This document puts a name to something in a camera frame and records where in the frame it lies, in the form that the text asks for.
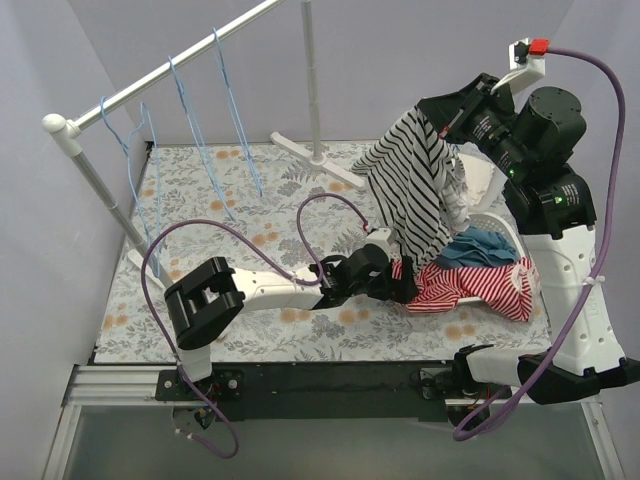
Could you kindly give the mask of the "black white striped tank top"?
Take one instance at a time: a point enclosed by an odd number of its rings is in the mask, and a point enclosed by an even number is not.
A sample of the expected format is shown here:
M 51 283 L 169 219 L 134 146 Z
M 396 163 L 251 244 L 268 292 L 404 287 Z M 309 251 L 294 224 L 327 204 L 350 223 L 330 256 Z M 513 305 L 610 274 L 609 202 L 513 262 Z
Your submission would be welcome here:
M 470 225 L 464 165 L 413 107 L 353 163 L 400 254 L 421 269 Z

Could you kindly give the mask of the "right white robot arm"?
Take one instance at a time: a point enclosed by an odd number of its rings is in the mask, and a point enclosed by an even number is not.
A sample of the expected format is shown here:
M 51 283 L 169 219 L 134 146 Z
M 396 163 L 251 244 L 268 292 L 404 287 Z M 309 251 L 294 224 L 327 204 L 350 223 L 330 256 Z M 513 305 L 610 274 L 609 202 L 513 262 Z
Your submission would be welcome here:
M 586 131 L 579 99 L 543 86 L 517 109 L 509 85 L 481 74 L 417 107 L 440 138 L 476 146 L 505 175 L 503 195 L 540 275 L 553 341 L 547 351 L 465 347 L 454 357 L 454 389 L 471 398 L 489 383 L 531 381 L 531 399 L 555 404 L 638 382 L 639 363 L 617 341 L 592 270 L 599 250 L 591 192 L 568 163 Z

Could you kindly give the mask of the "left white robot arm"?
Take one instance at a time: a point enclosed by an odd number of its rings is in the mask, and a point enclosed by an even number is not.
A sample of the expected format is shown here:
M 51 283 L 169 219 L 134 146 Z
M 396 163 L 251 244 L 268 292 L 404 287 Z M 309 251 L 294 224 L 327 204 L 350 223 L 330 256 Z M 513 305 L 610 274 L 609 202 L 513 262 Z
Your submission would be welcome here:
M 193 400 L 211 392 L 211 344 L 241 313 L 325 310 L 359 295 L 407 305 L 417 294 L 412 260 L 404 256 L 396 262 L 373 244 L 286 276 L 233 268 L 225 258 L 213 257 L 164 293 L 183 369 L 178 387 Z

